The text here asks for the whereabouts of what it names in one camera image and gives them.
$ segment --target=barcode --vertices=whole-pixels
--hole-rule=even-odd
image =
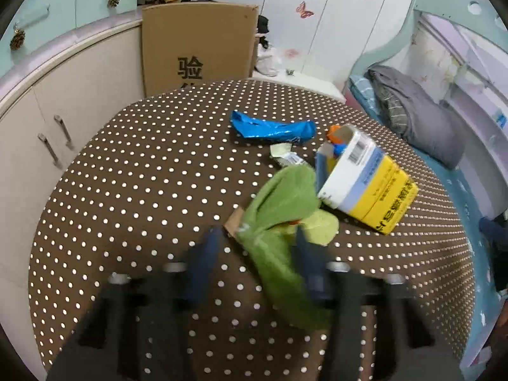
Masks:
[[[284,158],[291,164],[301,164],[302,159],[300,156],[298,156],[296,153],[288,153],[287,155],[284,155]]]
[[[358,164],[360,162],[360,159],[362,158],[363,156],[363,152],[365,150],[365,148],[367,147],[367,145],[362,141],[362,139],[360,139],[356,145],[355,145],[355,148],[352,150],[351,154],[349,155],[349,160],[354,163],[354,164]]]

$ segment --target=blue bed sheet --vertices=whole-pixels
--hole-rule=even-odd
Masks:
[[[350,91],[362,105],[369,116],[383,124],[380,116],[373,113],[369,99],[350,82]],[[461,368],[469,367],[478,352],[487,341],[502,309],[503,300],[496,291],[490,269],[490,246],[481,234],[478,222],[482,217],[478,203],[460,169],[450,170],[425,152],[413,148],[415,153],[430,167],[448,192],[460,220],[464,226],[469,248],[473,254],[473,270],[475,281],[475,303],[471,324],[471,332],[462,357]]]

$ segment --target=table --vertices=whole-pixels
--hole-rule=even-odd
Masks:
[[[411,174],[420,192],[391,234],[380,236],[337,211],[340,230],[329,249],[361,273],[405,276],[461,357],[474,307],[471,252],[435,174],[410,146],[357,110],[310,91],[244,80],[187,87],[126,107],[65,171],[30,255],[30,312],[44,367],[108,276],[136,277],[177,259],[207,226],[246,207],[278,170],[266,145],[236,135],[233,110],[315,121],[316,137],[294,148],[310,163],[331,124],[354,124]],[[374,325],[375,311],[364,308],[361,380],[372,374]],[[326,331],[307,333],[277,314],[246,252],[226,239],[208,299],[189,315],[187,352],[197,379],[314,380],[326,340]],[[149,359],[144,364],[149,368]]]

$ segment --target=cardboard box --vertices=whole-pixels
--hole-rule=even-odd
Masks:
[[[342,126],[333,134],[347,147],[336,161],[331,143],[317,150],[317,196],[331,208],[389,234],[415,199],[416,183],[354,126]]]
[[[143,9],[143,78],[147,96],[192,84],[247,78],[257,7],[214,2]]]
[[[254,69],[256,68],[258,44],[259,44],[259,37],[256,37],[254,39],[254,47],[252,48],[252,58],[251,58],[251,67],[249,69],[249,77],[252,77],[252,75],[254,74]]]

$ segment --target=yellow box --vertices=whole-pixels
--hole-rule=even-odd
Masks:
[[[330,143],[316,154],[318,197],[373,227],[390,233],[418,193],[416,183],[367,135],[351,125],[334,132],[347,147],[328,175]]]

